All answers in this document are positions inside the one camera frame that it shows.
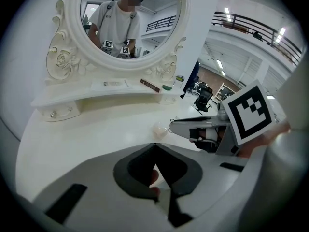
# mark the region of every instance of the ceiling light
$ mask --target ceiling light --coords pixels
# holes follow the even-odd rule
[[[222,66],[221,61],[220,61],[220,60],[217,60],[217,63],[219,64],[219,67],[220,67],[221,69],[223,69],[223,66]]]
[[[284,32],[285,32],[285,28],[281,28],[280,33],[279,33],[279,34],[284,35]]]

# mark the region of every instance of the office chair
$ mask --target office chair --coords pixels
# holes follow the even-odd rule
[[[207,113],[211,105],[209,105],[208,107],[206,107],[206,105],[212,96],[212,89],[210,87],[203,87],[201,89],[199,97],[194,102],[195,106],[197,106],[197,111],[201,110]]]

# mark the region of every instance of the desk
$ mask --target desk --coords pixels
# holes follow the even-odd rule
[[[81,115],[58,122],[43,121],[33,112],[18,150],[16,191],[29,201],[50,183],[83,161],[151,142],[162,142],[199,151],[189,140],[168,134],[154,137],[152,126],[168,126],[171,118],[200,116],[181,98],[160,105],[149,95],[85,100]]]

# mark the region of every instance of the green object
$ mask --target green object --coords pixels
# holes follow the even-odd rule
[[[166,85],[162,85],[162,88],[164,88],[165,90],[171,90],[172,89],[172,87],[166,86]]]

